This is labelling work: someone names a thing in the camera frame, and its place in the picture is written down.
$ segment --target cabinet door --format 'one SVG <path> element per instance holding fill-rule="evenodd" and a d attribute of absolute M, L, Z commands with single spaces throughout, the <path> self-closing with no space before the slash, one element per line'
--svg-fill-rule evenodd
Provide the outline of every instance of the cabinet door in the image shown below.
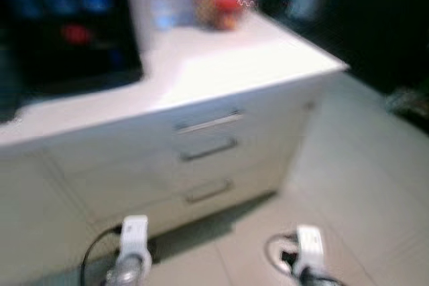
<path fill-rule="evenodd" d="M 35 157 L 0 159 L 0 284 L 76 265 L 90 235 Z"/>
<path fill-rule="evenodd" d="M 171 180 L 172 151 L 163 150 L 66 177 L 65 184 L 85 205 L 90 221 L 98 222 L 168 198 Z"/>
<path fill-rule="evenodd" d="M 161 117 L 139 117 L 67 133 L 46 147 L 64 174 L 75 176 L 159 149 L 164 128 Z"/>

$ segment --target drawer handle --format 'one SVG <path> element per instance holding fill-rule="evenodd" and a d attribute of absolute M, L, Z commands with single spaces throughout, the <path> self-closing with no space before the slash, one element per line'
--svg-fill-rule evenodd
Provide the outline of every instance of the drawer handle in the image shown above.
<path fill-rule="evenodd" d="M 183 162 L 191 162 L 191 161 L 194 161 L 197 159 L 202 159 L 203 157 L 208 157 L 208 156 L 216 154 L 216 153 L 220 153 L 220 152 L 224 152 L 227 150 L 234 149 L 236 146 L 238 146 L 238 144 L 239 144 L 239 142 L 236 139 L 232 138 L 225 145 L 221 145 L 220 147 L 215 147 L 214 149 L 204 151 L 204 152 L 201 152 L 198 154 L 181 153 L 180 159 Z"/>
<path fill-rule="evenodd" d="M 215 191 L 210 191 L 210 192 L 207 192 L 205 194 L 200 194 L 199 196 L 193 196 L 192 194 L 188 195 L 185 197 L 185 200 L 189 204 L 195 204 L 197 202 L 201 202 L 201 201 L 213 198 L 219 194 L 223 194 L 225 192 L 228 192 L 229 190 L 232 190 L 233 188 L 234 188 L 233 182 L 230 180 L 225 180 L 225 184 L 223 187 L 220 187 L 219 189 L 217 189 Z"/>
<path fill-rule="evenodd" d="M 241 120 L 243 117 L 244 117 L 244 114 L 242 112 L 234 111 L 230 115 L 227 115 L 225 117 L 221 117 L 219 119 L 212 120 L 209 122 L 204 122 L 204 123 L 190 125 L 190 126 L 180 125 L 179 127 L 177 127 L 177 133 L 178 134 L 191 133 L 191 132 L 207 129 L 209 127 L 215 127 L 217 125 L 232 123 L 232 122 Z"/>

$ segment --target white countertop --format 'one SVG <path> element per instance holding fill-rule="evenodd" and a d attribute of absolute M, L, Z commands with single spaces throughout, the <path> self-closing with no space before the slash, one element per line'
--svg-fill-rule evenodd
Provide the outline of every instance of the white countertop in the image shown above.
<path fill-rule="evenodd" d="M 347 67 L 256 13 L 237 31 L 159 33 L 141 58 L 140 82 L 23 107 L 15 121 L 0 125 L 0 148 Z"/>

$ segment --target glass jar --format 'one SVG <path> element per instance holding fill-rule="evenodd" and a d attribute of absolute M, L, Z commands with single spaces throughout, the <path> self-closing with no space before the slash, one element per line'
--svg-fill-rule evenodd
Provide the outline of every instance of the glass jar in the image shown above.
<path fill-rule="evenodd" d="M 216 0 L 194 0 L 195 19 L 198 24 L 211 27 L 216 18 Z"/>
<path fill-rule="evenodd" d="M 243 12 L 239 0 L 216 0 L 216 27 L 221 30 L 237 28 Z"/>

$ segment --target tile floor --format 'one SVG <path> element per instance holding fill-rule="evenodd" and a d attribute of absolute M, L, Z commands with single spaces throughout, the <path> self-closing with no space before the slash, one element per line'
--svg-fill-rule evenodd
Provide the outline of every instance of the tile floor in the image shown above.
<path fill-rule="evenodd" d="M 321 227 L 330 272 L 350 286 L 427 285 L 429 137 L 342 75 L 281 193 L 161 236 L 163 260 L 147 285 L 296 285 L 268 264 L 263 245 L 300 223 Z M 76 285 L 76 273 L 64 278 L 38 284 Z"/>

